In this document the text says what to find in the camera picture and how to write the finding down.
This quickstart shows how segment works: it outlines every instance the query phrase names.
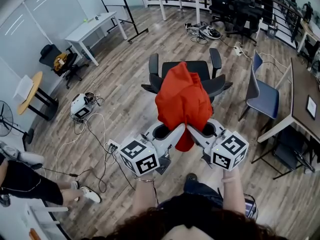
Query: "red cloth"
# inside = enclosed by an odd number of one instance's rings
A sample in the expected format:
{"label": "red cloth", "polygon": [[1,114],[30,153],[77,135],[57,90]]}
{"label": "red cloth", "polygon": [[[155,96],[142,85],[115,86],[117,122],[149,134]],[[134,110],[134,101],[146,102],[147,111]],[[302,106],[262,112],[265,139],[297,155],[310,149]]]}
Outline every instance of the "red cloth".
{"label": "red cloth", "polygon": [[[213,114],[210,99],[198,73],[190,73],[187,63],[181,62],[165,76],[161,90],[155,97],[158,120],[171,131],[181,123],[202,131]],[[189,151],[194,145],[190,132],[185,128],[175,148]]]}

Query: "power strip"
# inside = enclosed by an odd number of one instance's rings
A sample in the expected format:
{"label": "power strip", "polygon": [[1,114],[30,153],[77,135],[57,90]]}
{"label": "power strip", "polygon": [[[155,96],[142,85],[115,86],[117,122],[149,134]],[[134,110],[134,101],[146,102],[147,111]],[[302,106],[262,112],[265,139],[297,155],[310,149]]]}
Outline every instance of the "power strip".
{"label": "power strip", "polygon": [[110,144],[113,144],[117,147],[117,150],[119,151],[121,148],[121,145],[116,143],[115,141],[113,141],[112,139],[109,139],[109,141],[107,142],[107,144],[110,146]]}

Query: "paper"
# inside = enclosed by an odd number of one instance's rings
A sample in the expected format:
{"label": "paper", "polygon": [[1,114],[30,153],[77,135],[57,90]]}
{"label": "paper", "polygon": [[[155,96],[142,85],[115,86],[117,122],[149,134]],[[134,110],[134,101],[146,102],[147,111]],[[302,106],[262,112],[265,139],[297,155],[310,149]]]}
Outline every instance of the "paper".
{"label": "paper", "polygon": [[306,105],[306,109],[313,118],[316,118],[317,104],[310,96],[308,96],[308,103]]}

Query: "whiteboard stand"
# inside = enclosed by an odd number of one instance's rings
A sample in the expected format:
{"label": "whiteboard stand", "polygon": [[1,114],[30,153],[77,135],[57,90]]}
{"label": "whiteboard stand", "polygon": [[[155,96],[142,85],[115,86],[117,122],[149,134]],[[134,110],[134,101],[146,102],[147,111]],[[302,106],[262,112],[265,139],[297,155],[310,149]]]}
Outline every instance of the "whiteboard stand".
{"label": "whiteboard stand", "polygon": [[[120,21],[121,24],[122,24],[123,22],[127,22],[127,23],[130,23],[130,24],[133,24],[133,27],[134,27],[134,30],[135,30],[136,35],[134,35],[133,37],[131,37],[131,38],[128,39],[129,44],[131,44],[133,39],[135,39],[136,37],[140,36],[140,35],[141,35],[142,33],[144,33],[144,32],[148,33],[148,32],[149,32],[149,29],[146,28],[146,29],[142,30],[141,32],[139,32],[139,30],[138,30],[138,28],[137,28],[137,26],[136,26],[135,20],[134,20],[132,14],[131,14],[130,8],[129,8],[128,3],[127,3],[127,0],[123,0],[123,1],[124,1],[124,4],[125,4],[126,9],[127,9],[127,11],[128,11],[128,14],[129,14],[129,16],[130,16],[131,21],[124,20],[124,19],[119,19],[119,21]],[[107,11],[107,13],[109,13],[109,10],[108,10],[107,5],[105,4],[104,0],[101,0],[101,2],[103,3],[103,6],[104,6],[105,10]],[[110,33],[110,31],[111,31],[112,29],[114,29],[115,27],[118,26],[117,24],[114,23],[113,20],[112,20],[112,23],[113,23],[113,27],[111,27],[111,28],[109,28],[109,29],[107,30],[108,34]]]}

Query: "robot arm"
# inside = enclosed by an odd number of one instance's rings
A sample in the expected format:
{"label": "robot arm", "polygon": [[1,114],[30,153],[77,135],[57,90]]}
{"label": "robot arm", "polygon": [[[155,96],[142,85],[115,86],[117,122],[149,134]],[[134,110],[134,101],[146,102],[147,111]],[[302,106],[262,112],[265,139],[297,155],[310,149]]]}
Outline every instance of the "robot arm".
{"label": "robot arm", "polygon": [[[162,122],[154,123],[140,140],[130,137],[119,148],[121,159],[137,176],[153,170],[161,175],[171,163],[169,149],[174,147],[185,132],[185,124],[170,131]],[[232,171],[245,158],[249,143],[236,131],[225,129],[210,118],[203,131],[187,125],[194,142],[203,148],[204,160],[210,165]]]}

